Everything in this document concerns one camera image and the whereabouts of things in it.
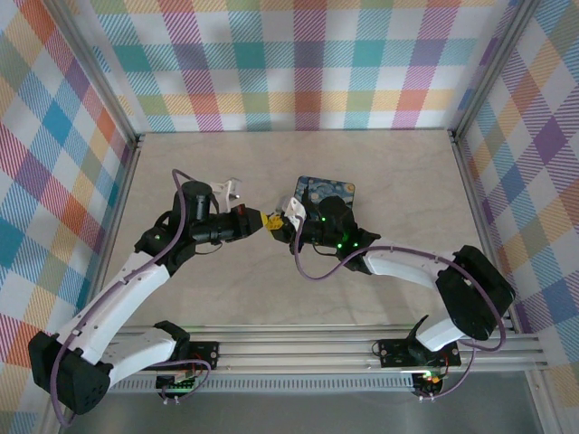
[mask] plaid wallpaper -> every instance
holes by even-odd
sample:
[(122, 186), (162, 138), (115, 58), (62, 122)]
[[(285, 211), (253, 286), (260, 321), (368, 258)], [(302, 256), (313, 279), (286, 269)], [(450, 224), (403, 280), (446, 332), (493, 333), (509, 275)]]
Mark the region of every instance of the plaid wallpaper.
[(497, 10), (510, 10), (508, 0), (68, 3), (136, 130), (156, 132), (446, 127)]
[(460, 100), (459, 107), (452, 117), (451, 123), (448, 125), (449, 129), (455, 130), (459, 125), (460, 120), (466, 113), (466, 110), (474, 96), (474, 93), (477, 91), (478, 86), (482, 82), (482, 78), (487, 72), (490, 63), (492, 62), (495, 54), (498, 51), (500, 46), (500, 42), (502, 41), (503, 37), (505, 36), (505, 32), (508, 29), (509, 24), (511, 23), (512, 19), (514, 18), (515, 14), (517, 13), (517, 8), (521, 4), (523, 0), (509, 0), (507, 8), (503, 13), (498, 25), (493, 33), (492, 37), (490, 38), (489, 45), (487, 45), (486, 50), (480, 57), (479, 64), (477, 65), (476, 70), (472, 74), (472, 77), (469, 82), (469, 86), (462, 95), (462, 99)]
[(467, 135), (498, 256), (579, 429), (579, 0), (543, 0)]
[(84, 305), (128, 157), (41, 0), (0, 0), (0, 433), (47, 395), (27, 345)]

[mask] aluminum rail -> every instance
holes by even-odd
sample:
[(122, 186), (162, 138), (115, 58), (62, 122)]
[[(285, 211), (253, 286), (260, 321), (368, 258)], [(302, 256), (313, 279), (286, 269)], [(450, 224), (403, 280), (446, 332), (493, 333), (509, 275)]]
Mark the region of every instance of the aluminum rail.
[(518, 2), (517, 11), (513, 15), (513, 19), (508, 24), (507, 30), (498, 44), (497, 52), (490, 61), (484, 76), (477, 86), (474, 96), (470, 100), (464, 115), (456, 127), (455, 133), (458, 139), (463, 139), (469, 131), (474, 119), (479, 114), (482, 104), (487, 100), (493, 85), (505, 68), (511, 53), (515, 50), (518, 40), (527, 29), (540, 3), (541, 0), (523, 0)]
[(109, 113), (117, 122), (117, 126), (132, 145), (137, 146), (139, 133), (135, 131), (125, 109), (120, 105), (115, 91), (110, 86), (104, 71), (99, 65), (99, 61), (97, 61), (94, 51), (82, 37), (69, 6), (67, 6), (63, 0), (44, 0), (43, 2), (51, 14), (52, 19), (64, 35), (64, 39), (71, 46), (72, 52), (82, 66), (90, 84), (92, 84), (99, 93), (100, 98), (107, 106), (107, 109), (109, 109)]
[[(428, 368), (381, 368), (372, 354), (378, 339), (405, 338), (408, 325), (216, 325), (184, 327), (192, 341), (220, 343), (219, 363), (213, 374), (354, 374), (416, 373)], [(123, 327), (113, 343), (143, 333), (147, 327)], [(498, 341), (494, 334), (488, 345)], [(459, 344), (461, 372), (472, 350)], [(543, 369), (546, 358), (535, 335), (509, 332), (498, 353), (477, 352), (473, 372), (508, 372)], [(151, 371), (137, 375), (150, 375)]]

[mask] marble floor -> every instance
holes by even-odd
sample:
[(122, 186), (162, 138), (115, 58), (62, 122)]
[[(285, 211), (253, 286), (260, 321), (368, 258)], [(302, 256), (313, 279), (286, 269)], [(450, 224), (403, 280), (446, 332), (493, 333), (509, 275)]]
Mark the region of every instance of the marble floor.
[[(242, 200), (273, 212), (300, 175), (356, 185), (358, 224), (426, 250), (479, 245), (444, 131), (324, 131), (147, 135), (109, 264), (116, 273), (143, 231), (171, 208), (171, 169), (200, 181), (243, 180)], [(337, 260), (308, 246), (305, 269), (320, 275)], [(396, 278), (347, 269), (319, 283), (295, 268), (288, 246), (261, 230), (196, 256), (131, 317), (133, 326), (168, 319), (217, 324), (411, 324), (438, 294)]]

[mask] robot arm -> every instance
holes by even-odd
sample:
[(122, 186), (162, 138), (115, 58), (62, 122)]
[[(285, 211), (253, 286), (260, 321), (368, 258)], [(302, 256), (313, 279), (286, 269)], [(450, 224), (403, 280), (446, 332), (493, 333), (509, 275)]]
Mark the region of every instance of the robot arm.
[[(314, 206), (307, 197), (302, 202)], [(418, 364), (463, 336), (487, 340), (498, 324), (489, 303), (456, 268), (480, 283), (499, 316), (515, 299), (514, 289), (475, 247), (463, 246), (454, 253), (422, 252), (419, 256), (418, 250), (380, 240), (380, 235), (359, 228), (351, 208), (338, 196), (329, 196), (315, 206), (315, 210), (306, 209), (292, 197), (280, 207), (280, 214), (270, 217), (267, 228), (276, 240), (288, 243), (294, 255), (305, 243), (335, 248), (336, 257), (348, 269), (402, 278), (441, 295), (445, 308), (421, 319), (408, 337)]]
[[(83, 414), (132, 373), (155, 363), (190, 358), (189, 334), (167, 321), (122, 343), (110, 341), (141, 303), (195, 255), (197, 245), (237, 241), (261, 228), (266, 219), (259, 211), (243, 204), (231, 207), (229, 201), (238, 197), (238, 191), (237, 180), (184, 183), (185, 209), (176, 194), (173, 209), (142, 235), (135, 252), (99, 295), (55, 335), (39, 332), (33, 337), (28, 347), (34, 382), (50, 392), (52, 369), (58, 366), (58, 400)], [(226, 212), (210, 214), (211, 202)], [(174, 242), (182, 220), (184, 229)]]

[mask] cable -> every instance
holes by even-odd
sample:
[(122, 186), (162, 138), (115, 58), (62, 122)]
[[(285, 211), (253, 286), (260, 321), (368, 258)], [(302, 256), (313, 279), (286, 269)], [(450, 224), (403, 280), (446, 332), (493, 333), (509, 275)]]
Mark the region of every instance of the cable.
[(331, 256), (332, 258), (335, 258), (335, 257), (336, 257), (336, 253), (324, 253), (324, 252), (322, 252), (322, 251), (319, 251), (319, 250), (316, 248), (316, 245), (315, 245), (315, 244), (312, 244), (311, 247), (314, 248), (314, 250), (316, 251), (316, 253), (317, 253), (319, 256)]
[(446, 355), (446, 353), (442, 353), (442, 355), (444, 356), (444, 363), (446, 364), (446, 369), (444, 370), (444, 374), (441, 376), (441, 378), (444, 378), (449, 373), (449, 368), (451, 367), (451, 363), (449, 362), (449, 356)]
[(215, 212), (218, 214), (219, 213), (219, 203), (217, 202), (217, 198), (215, 197), (214, 193), (211, 193), (211, 195), (209, 196), (209, 200), (214, 205)]
[(212, 253), (218, 251), (221, 247), (223, 247), (223, 243), (219, 241), (219, 246), (217, 247), (217, 249), (213, 249), (211, 251), (196, 251), (195, 255), (211, 255)]
[[(173, 176), (173, 181), (175, 182), (175, 185), (177, 188), (177, 195), (179, 197), (179, 207), (181, 210), (184, 210), (185, 209), (185, 195), (183, 194), (183, 188), (182, 188), (181, 184), (179, 183), (179, 179), (177, 178), (177, 176), (181, 175), (189, 181), (194, 181), (194, 178), (181, 172), (178, 169), (173, 169), (173, 171), (171, 172), (171, 175)], [(58, 419), (59, 423), (64, 428), (69, 428), (73, 419), (74, 419), (74, 415), (72, 416), (72, 418), (70, 420), (66, 420), (64, 418), (64, 414), (62, 413), (61, 406), (60, 406), (59, 401), (58, 401), (58, 393), (56, 391), (56, 380), (57, 380), (57, 376), (58, 376), (58, 371), (59, 371), (59, 368), (61, 365), (62, 358), (63, 358), (64, 354), (66, 353), (66, 350), (71, 345), (72, 341), (76, 337), (76, 334), (79, 334), (81, 332), (84, 325), (86, 325), (86, 323), (95, 314), (95, 312), (97, 312), (97, 310), (103, 305), (103, 303), (106, 300), (108, 300), (110, 297), (112, 297), (112, 295), (115, 294), (120, 288), (123, 288), (125, 285), (127, 285), (129, 283), (129, 281), (131, 279), (133, 279), (136, 275), (145, 271), (145, 269), (147, 269), (151, 264), (156, 263), (166, 253), (168, 253), (171, 249), (173, 249), (173, 247), (176, 245), (179, 238), (181, 237), (181, 234), (183, 233), (184, 227), (185, 227), (185, 212), (181, 212), (181, 219), (179, 220), (179, 227), (177, 228), (177, 232), (175, 234), (175, 237), (166, 245), (166, 247), (164, 249), (162, 249), (160, 252), (158, 252), (158, 254), (155, 257), (151, 258), (146, 264), (143, 264), (138, 269), (135, 269), (135, 270), (131, 271), (130, 273), (128, 273), (126, 277), (124, 277), (122, 280), (119, 280), (118, 282), (116, 282), (102, 296), (100, 296), (100, 298), (98, 298), (94, 302), (94, 304), (90, 307), (90, 309), (87, 311), (87, 313), (82, 317), (82, 319), (79, 321), (79, 323), (72, 329), (71, 334), (66, 338), (66, 340), (64, 341), (64, 343), (61, 346), (61, 349), (56, 354), (56, 358), (54, 359), (54, 364), (52, 365), (52, 370), (51, 370), (50, 395), (51, 395), (52, 407), (54, 408), (54, 413), (56, 414), (56, 419)]]
[[(195, 359), (201, 359), (201, 355), (199, 353), (193, 354), (193, 357)], [(197, 368), (195, 368), (195, 363), (192, 363), (191, 367), (193, 368), (193, 375), (197, 376)]]
[[(151, 367), (166, 367), (166, 366), (176, 366), (179, 364), (189, 364), (189, 363), (193, 363), (193, 364), (202, 364), (205, 368), (207, 368), (207, 374), (205, 375), (205, 377), (199, 382), (199, 384), (197, 384), (196, 387), (194, 387), (191, 391), (187, 392), (185, 395), (179, 397), (179, 398), (175, 398), (175, 404), (178, 404), (180, 401), (184, 401), (187, 398), (189, 398), (190, 396), (192, 396), (195, 392), (197, 392), (199, 390), (199, 388), (201, 388), (205, 382), (207, 381), (207, 379), (209, 378), (209, 374), (211, 373), (211, 365), (206, 362), (205, 360), (202, 359), (190, 359), (190, 360), (174, 360), (172, 362), (161, 362), (161, 363), (155, 363), (152, 364)], [(161, 397), (163, 398), (163, 400), (165, 400), (165, 403), (168, 402), (168, 398), (166, 396), (166, 386), (163, 386), (163, 388), (161, 389)]]
[(376, 350), (374, 349), (374, 347), (375, 347), (377, 344), (378, 344), (378, 341), (376, 341), (376, 342), (374, 342), (374, 343), (372, 344), (372, 354), (375, 355), (376, 357), (380, 357), (380, 354), (378, 354), (378, 353), (376, 352)]
[[(296, 233), (296, 238), (295, 238), (294, 243), (295, 243), (295, 245), (299, 245), (299, 237), (301, 237), (301, 232), (302, 232), (303, 227), (304, 227), (304, 219), (301, 218), (300, 216), (296, 216), (296, 218), (299, 220), (299, 227), (298, 227), (298, 231)], [(346, 265), (351, 259), (353, 259), (357, 255), (359, 255), (360, 253), (366, 253), (368, 251), (400, 251), (402, 253), (408, 253), (408, 254), (411, 254), (414, 256), (420, 256), (422, 258), (427, 258), (427, 259), (431, 259), (434, 261), (439, 261), (439, 262), (442, 262), (443, 264), (448, 265), (449, 267), (457, 270), (465, 279), (469, 280), (472, 283), (472, 286), (475, 289), (477, 289), (477, 291), (479, 292), (482, 299), (485, 300), (485, 303), (489, 307), (490, 312), (492, 313), (495, 321), (497, 322), (498, 331), (500, 333), (500, 340), (499, 340), (497, 346), (494, 346), (494, 347), (488, 348), (487, 346), (471, 343), (468, 341), (466, 341), (466, 342), (460, 341), (460, 343), (464, 344), (466, 346), (469, 346), (471, 348), (476, 348), (478, 350), (482, 350), (482, 351), (486, 351), (486, 352), (490, 352), (490, 353), (494, 353), (494, 352), (500, 350), (502, 348), (502, 346), (505, 344), (505, 341), (507, 340), (507, 330), (505, 329), (505, 325), (503, 324), (502, 319), (500, 318), (500, 315), (498, 314), (497, 308), (493, 304), (492, 300), (489, 298), (489, 295), (485, 292), (485, 290), (480, 285), (480, 283), (477, 282), (474, 279), (474, 277), (472, 277), (471, 274), (466, 269), (464, 269), (463, 267), (461, 267), (458, 264), (455, 264), (454, 262), (452, 262), (449, 259), (446, 259), (446, 258), (441, 257), (441, 256), (437, 256), (437, 255), (430, 253), (430, 252), (427, 252), (427, 251), (410, 249), (407, 247), (399, 247), (399, 246), (374, 246), (374, 247), (372, 247), (372, 246), (369, 246), (369, 247), (364, 247), (362, 249), (358, 249), (358, 250), (353, 251), (352, 253), (347, 255), (345, 258), (343, 258), (328, 273), (324, 274), (323, 276), (319, 276), (317, 278), (311, 277), (308, 273), (306, 273), (306, 271), (304, 271), (304, 269), (301, 266), (301, 262), (299, 260), (299, 252), (297, 252), (296, 249), (294, 249), (294, 259), (296, 261), (296, 267), (298, 268), (299, 274), (301, 274), (301, 276), (306, 278), (307, 280), (317, 282), (317, 281), (329, 278), (334, 273), (336, 273), (340, 269), (340, 267), (343, 267), (344, 265)]]

